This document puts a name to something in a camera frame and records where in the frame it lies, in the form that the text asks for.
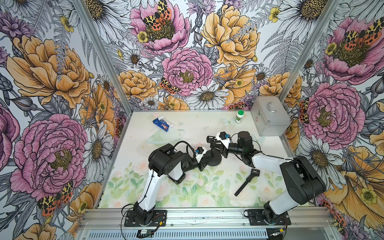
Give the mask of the black round stand base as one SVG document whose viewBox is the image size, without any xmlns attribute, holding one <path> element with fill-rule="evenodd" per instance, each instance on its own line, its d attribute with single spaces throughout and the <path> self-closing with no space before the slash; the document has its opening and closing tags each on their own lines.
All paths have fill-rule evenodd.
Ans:
<svg viewBox="0 0 384 240">
<path fill-rule="evenodd" d="M 208 154 L 208 156 L 207 156 L 206 163 L 208 166 L 216 167 L 221 163 L 222 155 L 221 155 L 220 151 L 209 150 L 207 152 L 207 154 Z"/>
</svg>

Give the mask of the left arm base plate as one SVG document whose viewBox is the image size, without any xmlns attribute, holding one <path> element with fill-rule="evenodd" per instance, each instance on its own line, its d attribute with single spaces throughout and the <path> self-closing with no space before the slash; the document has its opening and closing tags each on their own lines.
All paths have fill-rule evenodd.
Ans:
<svg viewBox="0 0 384 240">
<path fill-rule="evenodd" d="M 150 212 L 128 211 L 123 221 L 124 227 L 164 227 L 167 221 L 167 210 Z"/>
</svg>

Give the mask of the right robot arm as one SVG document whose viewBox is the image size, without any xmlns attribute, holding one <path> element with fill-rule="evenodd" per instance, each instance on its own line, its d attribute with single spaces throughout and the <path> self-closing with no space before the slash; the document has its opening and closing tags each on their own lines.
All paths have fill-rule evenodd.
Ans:
<svg viewBox="0 0 384 240">
<path fill-rule="evenodd" d="M 255 149 L 255 141 L 251 134 L 241 131 L 236 134 L 237 142 L 233 142 L 230 135 L 220 132 L 216 136 L 207 136 L 207 143 L 211 149 L 206 157 L 209 161 L 220 162 L 229 154 L 236 155 L 252 171 L 243 185 L 238 189 L 240 193 L 255 177 L 259 177 L 260 170 L 267 170 L 282 176 L 286 189 L 276 198 L 264 204 L 262 213 L 255 216 L 268 225 L 278 222 L 278 218 L 293 208 L 303 205 L 326 190 L 326 184 L 304 156 L 282 158 L 266 155 L 261 149 Z"/>
</svg>

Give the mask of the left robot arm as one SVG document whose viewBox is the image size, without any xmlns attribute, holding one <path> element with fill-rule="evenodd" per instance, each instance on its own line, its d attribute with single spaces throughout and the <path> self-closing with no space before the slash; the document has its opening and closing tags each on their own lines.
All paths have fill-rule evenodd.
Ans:
<svg viewBox="0 0 384 240">
<path fill-rule="evenodd" d="M 212 150 L 204 147 L 198 147 L 196 150 L 190 144 L 183 141 L 187 145 L 189 152 L 181 152 L 171 144 L 166 144 L 154 150 L 149 156 L 149 175 L 144 192 L 139 200 L 134 204 L 133 211 L 136 222 L 142 226 L 151 223 L 154 209 L 156 206 L 157 195 L 163 181 L 168 178 L 175 184 L 180 184 L 186 177 L 186 173 L 204 168 L 214 160 Z"/>
</svg>

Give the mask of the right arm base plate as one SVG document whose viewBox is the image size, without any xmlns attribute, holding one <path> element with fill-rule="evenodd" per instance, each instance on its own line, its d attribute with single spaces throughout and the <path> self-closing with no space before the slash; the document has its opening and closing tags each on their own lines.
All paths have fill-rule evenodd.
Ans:
<svg viewBox="0 0 384 240">
<path fill-rule="evenodd" d="M 291 219 L 288 212 L 276 215 L 265 209 L 248 209 L 243 212 L 251 226 L 289 226 Z"/>
</svg>

